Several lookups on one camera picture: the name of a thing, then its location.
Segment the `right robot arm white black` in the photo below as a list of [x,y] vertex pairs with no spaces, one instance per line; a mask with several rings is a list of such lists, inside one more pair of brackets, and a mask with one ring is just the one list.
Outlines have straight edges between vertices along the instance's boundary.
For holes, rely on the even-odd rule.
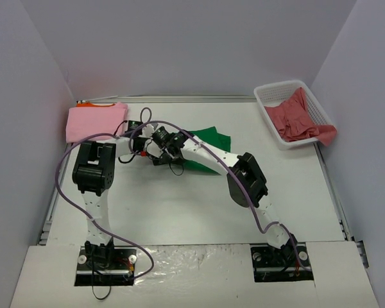
[[298,257],[296,239],[280,221],[269,197],[267,179],[252,154],[230,153],[189,132],[170,133],[163,126],[151,134],[144,149],[163,164],[192,161],[223,175],[231,199],[251,211],[258,231],[272,247],[273,260],[286,265]]

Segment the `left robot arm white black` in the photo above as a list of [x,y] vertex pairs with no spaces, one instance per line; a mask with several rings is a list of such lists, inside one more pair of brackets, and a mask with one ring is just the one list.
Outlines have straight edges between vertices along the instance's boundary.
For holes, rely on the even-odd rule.
[[116,261],[114,239],[108,213],[108,192],[111,188],[116,160],[122,156],[138,155],[144,151],[147,141],[142,130],[137,128],[142,121],[124,121],[124,133],[94,132],[80,137],[73,167],[72,180],[84,201],[80,209],[87,218],[87,238],[84,244],[88,260],[101,268],[109,268]]

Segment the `green t shirt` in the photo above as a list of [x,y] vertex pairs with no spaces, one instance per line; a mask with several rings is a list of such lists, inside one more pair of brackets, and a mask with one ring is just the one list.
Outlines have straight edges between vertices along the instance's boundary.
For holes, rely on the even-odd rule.
[[[231,150],[231,137],[229,135],[223,135],[219,133],[215,126],[211,126],[209,128],[204,128],[201,130],[195,131],[187,131],[189,135],[193,137],[200,138],[203,142],[207,142],[208,144],[217,147],[223,151],[230,152]],[[210,168],[195,162],[195,161],[186,161],[183,164],[184,169],[189,171],[196,171],[199,173],[206,173],[215,175],[217,172],[211,170]]]

